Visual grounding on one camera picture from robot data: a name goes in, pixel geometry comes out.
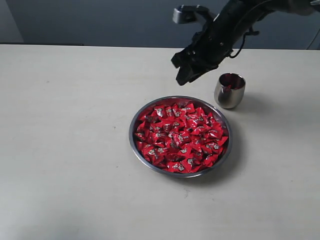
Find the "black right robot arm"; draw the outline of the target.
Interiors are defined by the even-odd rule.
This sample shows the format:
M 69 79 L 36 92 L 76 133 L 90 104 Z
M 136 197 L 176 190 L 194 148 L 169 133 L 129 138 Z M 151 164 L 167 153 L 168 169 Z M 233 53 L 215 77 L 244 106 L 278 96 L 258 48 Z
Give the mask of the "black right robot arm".
M 320 10 L 318 0 L 230 0 L 215 15 L 201 5 L 180 5 L 173 11 L 172 20 L 179 25 L 202 23 L 191 43 L 174 54 L 172 64 L 178 73 L 180 86 L 192 83 L 215 70 L 225 58 L 234 59 L 233 47 L 239 39 L 257 36 L 253 25 L 274 12 L 309 16 Z

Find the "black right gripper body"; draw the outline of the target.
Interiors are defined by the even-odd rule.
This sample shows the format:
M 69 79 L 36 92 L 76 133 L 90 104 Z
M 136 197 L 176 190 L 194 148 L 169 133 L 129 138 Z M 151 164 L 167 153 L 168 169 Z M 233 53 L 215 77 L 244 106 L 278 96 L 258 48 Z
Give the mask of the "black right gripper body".
M 216 69 L 232 55 L 234 44 L 253 33 L 253 6 L 251 4 L 227 4 L 211 23 L 192 38 L 187 55 L 194 73 L 206 73 Z

